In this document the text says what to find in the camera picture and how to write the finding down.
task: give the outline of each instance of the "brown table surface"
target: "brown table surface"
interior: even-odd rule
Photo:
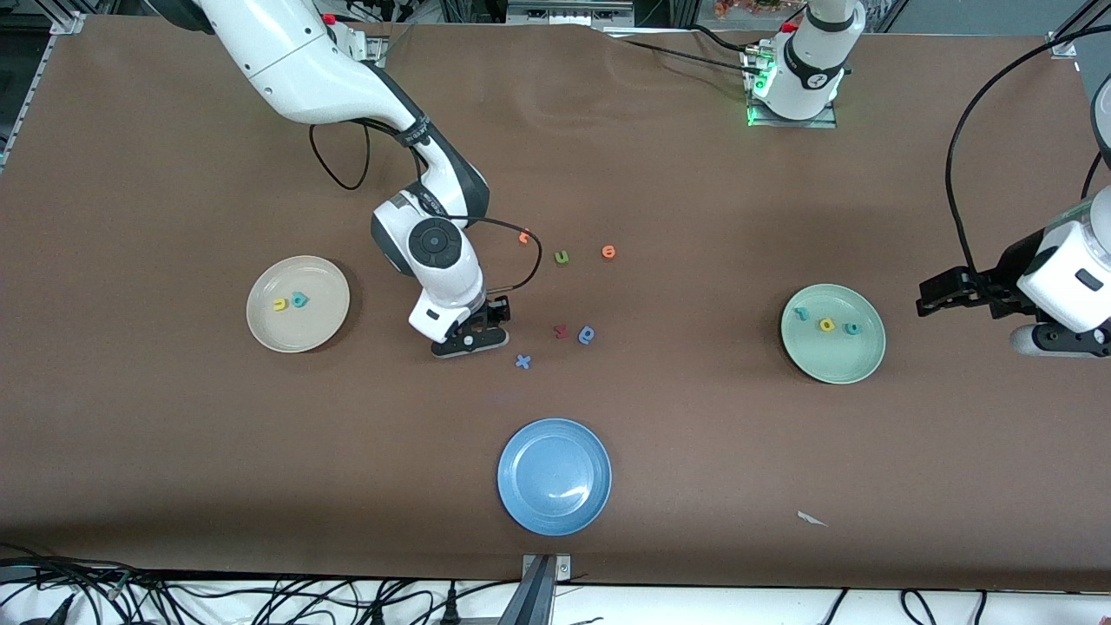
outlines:
[[[585,28],[414,28],[389,70],[483,172],[490,215],[548,250],[510,346],[441,362],[368,232],[408,154],[376,138],[342,191],[214,38],[92,18],[0,178],[0,534],[148,567],[498,578],[565,552],[600,582],[1105,588],[1105,365],[1020,357],[1022,322],[983,309],[914,314],[919,281],[960,262],[957,118],[1037,42],[864,37],[840,127],[807,131],[747,127],[728,70]],[[321,134],[354,178],[359,129]],[[981,264],[1077,198],[1094,149],[1072,62],[984,100],[955,174]],[[513,233],[469,234],[492,284],[532,262]],[[244,300],[299,253],[341,263],[354,305],[324,349],[274,354]],[[858,385],[780,345],[787,299],[827,281],[887,326]],[[551,416],[614,471],[565,538],[517,526],[496,488],[509,437]]]

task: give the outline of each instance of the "wires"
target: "wires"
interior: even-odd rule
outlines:
[[[317,157],[317,161],[320,163],[320,167],[324,168],[324,171],[328,172],[328,175],[337,184],[339,184],[340,187],[342,187],[342,188],[344,188],[344,189],[347,189],[349,191],[353,191],[353,190],[358,189],[359,187],[361,187],[363,180],[367,179],[367,172],[370,171],[370,130],[368,130],[367,128],[368,128],[367,125],[362,127],[362,134],[363,134],[363,138],[367,140],[367,158],[362,162],[362,174],[359,175],[359,180],[354,184],[347,184],[342,180],[340,180],[339,177],[336,175],[334,172],[332,172],[332,169],[330,167],[328,167],[327,162],[324,162],[324,157],[320,155],[320,150],[317,149],[317,138],[316,138],[317,124],[316,123],[309,124],[309,144],[312,145],[312,153],[313,153],[313,155]]]
[[[714,43],[717,43],[718,46],[721,46],[722,48],[724,48],[727,50],[732,50],[734,52],[743,52],[744,51],[744,46],[738,46],[735,43],[730,43],[729,41],[725,41],[724,39],[718,37],[717,33],[714,33],[712,30],[710,30],[709,28],[705,28],[702,24],[692,23],[692,24],[684,26],[683,28],[687,29],[687,30],[697,30],[697,31],[701,32],[702,34],[705,34],[707,37],[709,37],[710,39],[712,39]]]
[[[657,52],[663,52],[665,54],[672,54],[675,57],[682,57],[684,59],[691,59],[692,61],[699,61],[703,63],[709,63],[711,65],[724,67],[729,69],[735,69],[737,71],[745,73],[760,73],[760,70],[752,67],[742,67],[733,63],[727,63],[723,61],[715,61],[713,59],[707,59],[705,57],[698,57],[694,54],[688,54],[687,52],[680,52],[678,50],[670,50],[668,48],[660,48],[659,46],[652,46],[651,43],[641,43],[640,41],[629,41],[628,39],[622,39],[625,43],[630,46],[637,46],[638,48],[647,48],[649,50],[655,50]]]
[[[1092,188],[1092,178],[1095,177],[1095,170],[1099,169],[1102,160],[1103,152],[1095,152],[1095,160],[1093,160],[1092,165],[1088,168],[1088,175],[1084,175],[1084,185],[1080,189],[1080,199],[1088,196],[1088,191]]]
[[[383,608],[413,599],[428,602],[427,609],[418,608],[424,621],[438,609],[437,595],[433,591],[411,589],[417,579],[380,582],[372,601],[360,599],[357,583],[376,581],[354,576],[281,575],[274,578],[270,587],[260,585],[209,593],[191,588],[187,583],[170,583],[164,572],[140,569],[118,562],[48,556],[8,543],[0,543],[0,548],[19,552],[16,557],[0,558],[0,567],[27,569],[26,573],[17,573],[14,578],[0,581],[0,588],[7,591],[0,599],[0,606],[9,605],[16,597],[24,596],[31,588],[68,588],[69,594],[77,596],[78,601],[82,598],[89,601],[93,618],[101,625],[130,625],[142,622],[159,622],[164,625],[211,625],[211,613],[198,611],[191,602],[186,602],[189,604],[187,607],[181,601],[183,595],[197,599],[242,594],[263,595],[261,607],[249,619],[253,625],[277,623],[308,625],[309,619],[319,623],[321,618],[331,622],[331,625],[339,625],[337,623],[339,615],[333,606],[352,611],[351,625],[383,623]],[[492,585],[478,586],[460,593],[459,596],[490,586]],[[350,595],[340,598],[339,595],[347,593]],[[109,618],[106,618],[106,607],[109,613],[113,613]]]
[[[907,605],[907,597],[908,596],[913,596],[914,598],[918,599],[918,603],[922,604],[922,609],[925,611],[925,616],[927,616],[927,618],[930,619],[930,625],[938,625],[938,622],[934,621],[934,618],[933,618],[933,613],[930,612],[930,606],[925,603],[925,599],[922,598],[922,594],[919,593],[918,591],[907,589],[907,591],[902,591],[901,593],[899,593],[899,605],[902,606],[903,614],[907,615],[907,618],[910,618],[911,621],[913,621],[915,625],[925,625],[925,623],[922,623],[921,621],[919,621],[918,617],[914,616],[913,613],[911,613],[910,606]]]
[[[849,588],[841,588],[841,594],[833,599],[833,605],[830,607],[829,615],[825,616],[825,621],[822,621],[822,625],[830,625],[833,623],[833,617],[837,616],[837,609],[841,607],[841,602],[844,601],[844,596],[849,594]]]
[[[493,588],[494,586],[503,586],[506,584],[517,584],[519,582],[520,579],[504,579],[502,582],[491,582],[489,584],[482,584],[481,586],[474,586],[473,588],[468,588],[461,593],[458,593],[454,598],[461,599],[467,595],[473,595],[474,593],[480,593],[482,591],[486,591],[487,588]],[[420,616],[414,618],[411,623],[409,623],[409,625],[418,625],[421,622],[427,622],[429,618],[432,617],[433,614],[436,614],[436,611],[448,605],[448,601],[449,599],[444,599],[436,604],[434,606],[430,607],[426,613],[421,614]]]
[[[977,603],[975,615],[972,617],[972,625],[980,625],[980,618],[983,616],[983,608],[988,606],[988,591],[977,591],[980,594],[980,601]],[[922,609],[925,611],[925,617],[929,619],[930,625],[938,625],[938,622],[933,618],[933,612],[930,609],[930,604],[925,603],[925,598],[922,597],[922,593],[908,588],[899,593],[899,605],[903,608],[903,614],[907,618],[910,618],[915,623],[915,625],[925,625],[925,623],[918,619],[917,616],[910,611],[910,606],[907,604],[907,597],[912,596],[918,599],[918,603],[922,604]]]
[[[977,104],[980,103],[980,100],[983,99],[984,94],[988,93],[988,91],[992,87],[994,87],[995,83],[999,82],[1004,75],[1013,71],[1014,68],[1021,65],[1022,63],[1029,61],[1030,59],[1037,57],[1038,54],[1053,48],[1054,46],[1059,46],[1061,43],[1068,43],[1069,41],[1072,41],[1074,39],[1080,39],[1081,37],[1088,37],[1089,34],[1098,34],[1101,32],[1111,32],[1111,26],[1098,26],[1094,28],[1085,28],[1083,30],[1079,30],[1065,37],[1060,37],[1047,41],[1045,43],[1038,46],[1033,50],[1030,50],[1025,54],[1022,54],[1018,59],[1011,61],[1010,64],[1001,69],[998,73],[995,73],[995,75],[991,77],[991,80],[989,80],[987,83],[984,83],[983,87],[980,88],[977,94],[972,98],[972,101],[970,101],[968,105],[964,108],[964,112],[961,113],[960,120],[957,122],[957,129],[953,130],[953,138],[949,141],[949,153],[945,157],[945,196],[949,200],[949,211],[952,213],[953,223],[957,225],[957,236],[958,239],[960,239],[961,252],[963,252],[964,254],[964,263],[968,264],[970,273],[972,274],[977,273],[975,262],[972,259],[972,250],[969,248],[968,235],[964,233],[964,222],[961,219],[961,213],[957,208],[957,198],[953,194],[953,157],[957,153],[957,141],[961,137],[961,131],[964,129],[964,123],[968,122],[969,115],[972,114],[972,110],[975,108]]]

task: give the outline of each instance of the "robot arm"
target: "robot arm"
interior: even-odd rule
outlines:
[[[810,119],[837,97],[849,51],[864,31],[860,0],[810,0],[794,32],[770,42],[775,64],[753,94],[775,114]]]
[[[461,228],[469,220],[451,218],[484,216],[489,187],[384,71],[351,57],[351,41],[360,33],[326,24],[311,0],[158,4],[173,6],[160,10],[168,18],[186,14],[171,18],[178,26],[216,33],[281,115],[300,123],[369,119],[396,130],[398,143],[420,154],[428,169],[374,210],[371,235],[398,271],[421,283],[409,323],[443,343],[486,304],[482,270]]]
[[[1108,162],[1111,77],[1092,101],[1092,128]],[[1027,356],[1111,356],[1111,187],[1003,251],[995,266],[953,266],[919,284],[918,315],[988,305],[991,316],[1029,315],[1011,333]]]

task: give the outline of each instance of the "metal bracket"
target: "metal bracket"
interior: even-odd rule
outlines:
[[[1070,34],[1075,34],[1081,30],[1091,28],[1095,22],[1111,10],[1111,0],[1084,0],[1080,4],[1069,19],[1061,22],[1061,26],[1057,29],[1051,30],[1049,33],[1047,42],[1052,41],[1058,37],[1068,37]],[[1054,59],[1074,59],[1077,58],[1077,48],[1072,46],[1072,41],[1063,43],[1060,46],[1053,46],[1050,50]]]
[[[50,34],[77,34],[81,32],[81,28],[84,26],[84,13],[70,11],[69,14],[70,19],[56,21],[50,27]]]
[[[1045,34],[1045,42],[1049,43],[1057,37],[1057,33],[1052,30]],[[1058,43],[1050,48],[1050,53],[1054,59],[1075,59],[1077,58],[1077,47],[1072,44],[1072,41],[1067,43]]]
[[[23,98],[23,103],[19,107],[19,114],[16,115],[16,123],[11,125],[11,134],[8,137],[8,141],[3,144],[3,151],[0,152],[0,173],[3,172],[4,165],[8,164],[8,155],[16,145],[16,137],[19,134],[20,128],[23,127],[23,118],[27,117],[27,110],[31,107],[31,98],[34,97],[34,92],[39,89],[39,81],[42,79],[42,72],[47,70],[47,61],[50,60],[50,53],[54,51],[54,44],[57,42],[58,36],[51,36],[50,40],[47,41],[47,49],[42,51],[42,59],[39,60],[39,67],[34,70],[34,78],[31,79],[31,87],[27,90],[27,97]]]
[[[532,561],[540,557],[537,554],[526,554],[521,558],[521,575],[529,572]],[[567,582],[571,578],[571,554],[556,554],[556,581]]]
[[[390,49],[388,37],[368,37],[366,42],[367,60],[380,68],[386,68],[386,52]]]

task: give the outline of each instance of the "black cable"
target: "black cable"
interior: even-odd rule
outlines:
[[[528,236],[529,239],[531,239],[533,241],[537,241],[537,261],[532,264],[532,270],[529,271],[529,274],[526,275],[523,280],[521,280],[520,282],[517,282],[516,284],[508,285],[508,286],[502,286],[502,288],[497,288],[497,289],[491,289],[490,290],[491,294],[497,294],[497,293],[501,293],[501,292],[509,292],[509,291],[517,290],[517,289],[523,286],[524,284],[527,284],[527,283],[529,283],[529,282],[532,281],[532,276],[537,274],[537,269],[540,269],[540,261],[541,261],[541,259],[543,259],[543,255],[544,255],[544,245],[540,243],[540,239],[538,239],[537,235],[534,233],[532,233],[532,231],[526,230],[524,228],[522,228],[520,225],[517,225],[514,223],[510,223],[509,221],[502,221],[500,219],[491,219],[489,216],[472,216],[472,215],[467,215],[467,214],[462,214],[462,215],[456,216],[454,214],[448,214],[448,215],[446,215],[446,218],[447,219],[469,219],[469,220],[472,220],[472,221],[483,221],[486,223],[493,223],[494,225],[501,225],[502,228],[509,228],[510,230],[516,230],[518,232],[527,233],[529,235]]]
[[[189,588],[187,586],[182,586],[180,584],[168,585],[168,588],[173,589],[173,591],[181,591],[182,593],[186,593],[187,595],[190,595],[190,596],[193,596],[193,597],[197,597],[197,598],[202,598],[202,599],[220,599],[220,598],[226,598],[226,597],[232,597],[232,596],[236,596],[236,595],[272,595],[274,593],[273,588],[260,588],[260,587],[256,587],[256,588],[238,588],[238,589],[234,589],[234,591],[226,591],[226,592],[222,592],[222,593],[202,593],[200,591],[194,591],[192,588]],[[286,594],[288,594],[289,596],[293,596],[293,597],[308,597],[308,598],[316,598],[318,596],[316,593],[286,593]],[[333,598],[333,597],[328,597],[326,601],[328,603],[331,603],[331,604],[334,604],[334,605],[339,605],[339,606],[343,606],[343,607],[350,607],[350,608],[356,608],[356,609],[367,608],[367,607],[370,607],[372,605],[371,603],[367,603],[367,602],[360,602],[360,601],[347,602],[347,601],[337,599],[337,598]]]
[[[180,603],[178,603],[178,599],[176,599],[173,597],[173,595],[170,593],[169,586],[167,586],[167,584],[166,584],[164,581],[158,582],[158,586],[157,587],[158,587],[158,591],[159,591],[159,593],[158,593],[159,596],[164,596],[166,601],[170,602],[170,607],[173,609],[173,613],[178,615],[178,619],[179,621],[181,619],[181,615],[184,614],[186,616],[189,617],[190,621],[192,621],[193,623],[197,623],[197,625],[208,625],[204,622],[202,622],[200,618],[198,618],[193,613],[191,613],[188,609],[186,609],[186,606],[183,606]]]
[[[714,33],[712,30],[710,30],[709,28],[705,28],[702,24],[692,23],[692,24],[687,24],[683,28],[685,30],[697,30],[697,31],[701,32],[702,34],[709,37],[710,39],[713,39],[714,43],[717,43],[718,46],[721,46],[722,48],[724,48],[727,50],[732,50],[734,52],[743,52],[744,51],[744,46],[738,46],[737,43],[730,43],[729,41],[725,41],[724,39],[718,37],[717,33]]]
[[[130,584],[124,586],[123,592],[126,592],[128,596],[131,597],[131,605],[134,606],[134,612],[131,613],[131,619],[132,621],[138,619],[140,623],[144,623],[147,619],[143,618],[142,615],[142,604],[150,597],[150,591],[147,591],[147,594],[143,596],[142,601],[139,601],[139,598],[136,597],[134,589],[131,588]]]
[[[724,67],[729,69],[735,69],[744,73],[760,73],[760,70],[752,67],[742,67],[733,63],[727,63],[723,61],[715,61],[713,59],[707,59],[705,57],[697,57],[694,54],[688,54],[687,52],[680,52],[679,50],[670,50],[668,48],[660,48],[659,46],[652,46],[651,43],[641,43],[640,41],[629,41],[628,39],[622,39],[625,43],[630,46],[637,46],[638,48],[647,48],[649,50],[655,50],[657,52],[663,52],[665,54],[673,54],[675,57],[682,57],[684,59],[691,59],[692,61],[700,61],[703,63],[710,63],[711,65]]]
[[[922,604],[922,608],[925,609],[925,616],[930,619],[930,625],[938,625],[938,622],[933,618],[933,613],[930,611],[930,606],[925,603],[925,599],[922,598],[922,594],[913,589],[905,589],[899,593],[899,604],[902,605],[903,614],[907,615],[907,618],[913,621],[915,625],[925,625],[925,623],[919,621],[918,617],[910,612],[910,606],[907,605],[907,595],[912,595],[920,604]]]
[[[22,588],[20,588],[20,589],[18,589],[18,591],[16,591],[14,593],[12,593],[12,594],[8,595],[7,597],[4,597],[4,598],[3,598],[3,601],[0,601],[0,607],[3,607],[3,606],[4,606],[4,604],[7,604],[7,603],[8,603],[8,602],[10,602],[11,599],[13,599],[13,598],[14,598],[14,597],[16,597],[17,595],[19,595],[19,594],[20,594],[20,593],[22,593],[23,591],[26,591],[26,589],[28,589],[28,588],[33,588],[33,587],[34,587],[34,582],[31,582],[31,583],[29,583],[29,584],[26,584],[26,585],[24,585],[24,586],[23,586]]]
[[[1102,160],[1103,152],[1095,152],[1095,160],[1093,160],[1092,165],[1088,168],[1088,175],[1084,175],[1084,185],[1080,189],[1080,199],[1088,196],[1088,191],[1092,188],[1092,178],[1095,177],[1095,170],[1099,169]]]
[[[301,584],[301,587],[298,588],[297,591],[298,592],[304,592],[304,591],[309,589],[309,587],[311,587],[312,585],[317,584],[317,581],[316,579],[302,579],[300,582],[297,582],[297,581],[290,582],[289,586],[287,586],[287,589],[292,589],[298,584]],[[274,602],[273,599],[276,599],[278,596],[281,596],[281,599]],[[270,601],[267,602],[267,604],[262,607],[262,609],[259,611],[259,613],[254,616],[254,621],[251,622],[251,625],[261,625],[263,623],[269,623],[270,622],[270,617],[273,616],[273,614],[278,611],[278,608],[281,607],[282,604],[284,604],[286,602],[288,602],[290,598],[292,598],[291,595],[286,595],[283,593],[279,593],[277,591],[277,588],[276,588],[274,589],[274,596],[271,597]]]
[[[1054,46],[1061,43],[1068,43],[1069,41],[1080,39],[1081,37],[1088,37],[1089,34],[1099,34],[1101,32],[1111,31],[1111,26],[1099,26],[1094,28],[1078,30],[1065,37],[1054,38],[1041,46],[1038,46],[1033,50],[1030,50],[1025,54],[1022,54],[1018,59],[1011,61],[1010,64],[1001,69],[995,75],[991,77],[991,80],[984,83],[983,87],[977,92],[972,98],[972,101],[968,103],[964,108],[964,112],[961,113],[960,120],[957,122],[957,129],[953,130],[953,137],[949,141],[949,153],[945,157],[945,196],[949,200],[949,210],[953,216],[953,223],[957,225],[957,236],[960,239],[961,251],[964,253],[964,262],[970,269],[970,273],[975,274],[975,262],[972,259],[972,250],[969,248],[968,235],[964,233],[964,222],[961,220],[961,213],[957,208],[957,196],[953,194],[953,157],[957,152],[957,140],[960,139],[961,130],[964,129],[964,123],[968,121],[969,115],[972,114],[972,110],[975,108],[980,100],[983,99],[984,94],[995,85],[1004,75],[1010,73],[1014,68],[1021,65],[1022,63],[1029,61],[1030,59],[1037,57],[1038,54],[1050,50]],[[987,293],[987,289],[981,289],[982,292]]]
[[[317,616],[318,614],[327,614],[328,618],[330,618],[332,621],[332,625],[337,625],[336,615],[332,614],[331,612],[327,611],[327,609],[318,609],[318,611],[314,611],[314,612],[310,612],[308,614],[302,614],[300,617],[301,618],[308,618],[310,616]],[[297,625],[297,618],[296,617],[294,618],[290,618],[289,621],[286,622],[284,625]]]
[[[457,594],[456,598],[457,599],[461,599],[461,598],[466,597],[467,595],[479,593],[481,591],[486,591],[487,588],[493,588],[494,586],[503,586],[506,584],[517,584],[519,582],[520,582],[520,579],[504,579],[504,581],[501,581],[501,582],[491,582],[489,584],[482,584],[481,586],[474,586],[473,588],[468,588],[468,589],[466,589],[466,591]],[[418,625],[422,621],[428,621],[429,618],[432,617],[432,615],[436,613],[436,611],[440,609],[441,607],[446,606],[447,604],[448,604],[448,599],[444,599],[444,601],[436,604],[434,606],[428,608],[428,612],[426,612],[424,614],[421,614],[416,619],[413,619],[409,625]]]
[[[336,175],[336,173],[332,172],[332,169],[328,167],[327,162],[324,162],[324,157],[320,155],[320,150],[317,149],[317,138],[316,138],[317,124],[316,123],[309,124],[309,144],[312,145],[313,155],[317,157],[317,161],[320,162],[320,167],[324,168],[324,171],[328,172],[328,175],[333,181],[336,181],[337,184],[349,191],[353,191],[359,187],[361,187],[362,181],[367,179],[367,172],[370,171],[370,130],[368,130],[367,128],[368,128],[367,125],[362,127],[362,134],[367,141],[367,158],[363,160],[362,163],[362,174],[359,175],[359,181],[357,181],[354,184],[347,184],[342,180],[340,180],[339,177]]]
[[[293,617],[289,619],[289,623],[297,623],[300,618],[308,616],[309,611],[311,611],[313,607],[316,607],[321,602],[328,601],[328,596],[329,595],[331,595],[332,593],[339,591],[340,588],[342,588],[344,586],[349,586],[351,584],[354,584],[354,581],[353,579],[348,579],[346,582],[341,582],[337,586],[333,586],[331,589],[326,591],[326,592],[317,595],[316,598],[313,598],[311,602],[307,603],[304,605],[304,607],[301,608],[301,612],[298,612],[296,615],[293,615]]]
[[[27,561],[29,564],[33,564],[39,568],[43,567],[50,568],[51,571],[59,573],[60,575],[70,579],[71,582],[77,581],[77,584],[73,585],[78,586],[78,588],[80,588],[81,593],[86,596],[86,598],[89,599],[89,605],[90,607],[92,607],[92,613],[97,621],[97,625],[102,625],[102,619],[100,616],[100,609],[97,607],[97,602],[93,601],[92,594],[89,592],[90,588],[96,591],[102,597],[104,597],[104,601],[107,601],[108,604],[112,606],[116,613],[120,616],[121,621],[123,621],[124,623],[128,621],[127,613],[122,608],[120,608],[120,605],[111,597],[109,597],[108,593],[106,593],[103,588],[101,588],[98,584],[94,584],[92,579],[90,579],[87,575],[84,575],[80,571],[73,568],[64,568],[62,566],[64,564],[63,562],[56,562],[51,557],[43,556],[37,552],[28,550],[27,547],[12,545],[10,543],[0,543],[0,547],[22,552],[24,554],[28,554],[28,556],[30,556],[27,558],[8,558],[7,562]]]
[[[988,606],[988,591],[980,591],[980,605],[975,608],[975,616],[972,617],[972,625],[980,625],[980,617],[983,616],[983,608]]]
[[[844,596],[849,594],[849,588],[841,588],[841,594],[833,599],[833,605],[830,607],[829,615],[825,616],[825,621],[822,621],[822,625],[830,625],[833,623],[833,617],[837,616],[837,609],[841,607],[841,602],[844,601]]]

